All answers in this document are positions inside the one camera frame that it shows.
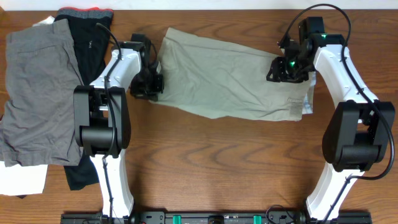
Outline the khaki green shorts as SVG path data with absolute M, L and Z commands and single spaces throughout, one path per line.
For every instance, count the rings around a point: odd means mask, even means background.
M 158 53 L 164 91 L 157 103 L 210 119 L 299 121 L 313 113 L 316 76 L 266 79 L 275 54 L 168 28 Z

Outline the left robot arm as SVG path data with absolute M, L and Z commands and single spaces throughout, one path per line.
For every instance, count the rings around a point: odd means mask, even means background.
M 101 214 L 84 218 L 83 223 L 131 223 L 134 198 L 124 158 L 131 139 L 126 95 L 157 101 L 164 90 L 160 70 L 152 43 L 118 42 L 99 77 L 75 88 L 76 141 L 95 166 L 103 196 Z

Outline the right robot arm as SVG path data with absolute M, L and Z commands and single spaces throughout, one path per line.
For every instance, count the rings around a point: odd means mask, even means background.
M 284 54 L 274 59 L 267 80 L 300 83 L 310 72 L 323 77 L 335 104 L 322 139 L 326 163 L 302 211 L 268 210 L 266 218 L 269 223 L 372 223 L 370 213 L 341 212 L 340 206 L 357 180 L 381 179 L 391 170 L 393 159 L 381 174 L 364 174 L 383 160 L 387 148 L 394 148 L 395 108 L 363 82 L 341 34 L 317 29 L 299 37 L 296 42 L 285 34 L 280 40 Z

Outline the black shorts red waistband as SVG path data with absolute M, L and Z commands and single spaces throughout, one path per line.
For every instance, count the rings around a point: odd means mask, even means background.
M 100 23 L 107 29 L 113 20 L 113 10 L 77 9 L 64 7 L 58 10 L 56 21 L 67 19 L 74 40 L 75 56 L 84 85 L 96 80 L 105 69 L 104 55 L 108 48 L 109 34 L 97 28 Z M 98 175 L 89 156 L 84 154 L 77 166 L 65 166 L 67 182 L 70 190 L 81 190 L 87 185 L 99 182 Z

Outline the grey shorts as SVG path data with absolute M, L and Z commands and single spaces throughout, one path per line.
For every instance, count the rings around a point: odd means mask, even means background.
M 6 36 L 6 90 L 1 160 L 7 167 L 75 166 L 73 91 L 83 83 L 68 21 Z

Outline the white folded garment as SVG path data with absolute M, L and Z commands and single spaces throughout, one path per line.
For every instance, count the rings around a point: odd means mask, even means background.
M 48 165 L 6 167 L 1 161 L 1 195 L 20 196 L 42 194 Z

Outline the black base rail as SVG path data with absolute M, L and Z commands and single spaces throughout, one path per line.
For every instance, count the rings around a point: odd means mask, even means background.
M 110 223 L 107 215 L 92 214 L 63 214 L 60 219 L 62 224 L 82 223 Z M 265 223 L 321 223 L 309 219 L 301 212 L 290 213 L 271 211 L 265 213 L 164 213 L 142 212 L 130 217 L 113 217 L 112 223 L 123 224 L 265 224 Z M 339 214 L 338 218 L 325 223 L 337 224 L 372 224 L 371 214 L 368 212 L 348 212 Z

